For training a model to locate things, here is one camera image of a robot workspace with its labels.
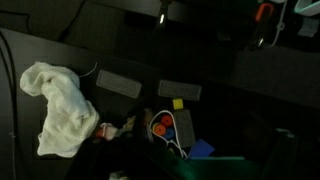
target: white towel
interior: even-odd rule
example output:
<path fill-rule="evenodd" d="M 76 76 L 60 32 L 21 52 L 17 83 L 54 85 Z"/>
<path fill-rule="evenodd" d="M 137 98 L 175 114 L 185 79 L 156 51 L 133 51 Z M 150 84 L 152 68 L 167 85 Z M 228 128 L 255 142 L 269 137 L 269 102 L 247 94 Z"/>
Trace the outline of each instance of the white towel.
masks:
<path fill-rule="evenodd" d="M 38 136 L 38 155 L 73 157 L 97 125 L 99 114 L 85 100 L 79 86 L 74 72 L 47 63 L 35 63 L 22 74 L 23 91 L 48 99 L 48 114 Z"/>

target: blue object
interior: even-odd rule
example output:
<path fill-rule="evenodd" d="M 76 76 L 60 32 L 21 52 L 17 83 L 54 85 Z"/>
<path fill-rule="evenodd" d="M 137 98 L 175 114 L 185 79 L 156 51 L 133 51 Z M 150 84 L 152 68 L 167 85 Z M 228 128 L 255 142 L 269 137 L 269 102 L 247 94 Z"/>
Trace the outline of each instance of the blue object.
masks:
<path fill-rule="evenodd" d="M 166 140 L 171 140 L 175 135 L 175 132 L 172 128 L 167 128 L 167 131 L 166 133 L 163 135 L 163 137 L 166 139 Z"/>
<path fill-rule="evenodd" d="M 196 144 L 191 147 L 188 159 L 193 157 L 208 157 L 215 148 L 205 142 L 203 139 L 199 139 Z"/>

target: yellow square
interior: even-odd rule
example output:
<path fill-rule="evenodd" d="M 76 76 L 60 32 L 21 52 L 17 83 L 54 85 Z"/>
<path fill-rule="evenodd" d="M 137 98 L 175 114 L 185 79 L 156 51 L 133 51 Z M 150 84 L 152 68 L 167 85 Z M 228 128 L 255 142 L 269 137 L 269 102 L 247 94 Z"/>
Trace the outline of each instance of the yellow square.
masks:
<path fill-rule="evenodd" d="M 183 100 L 182 99 L 174 99 L 173 100 L 173 109 L 174 110 L 183 109 Z"/>

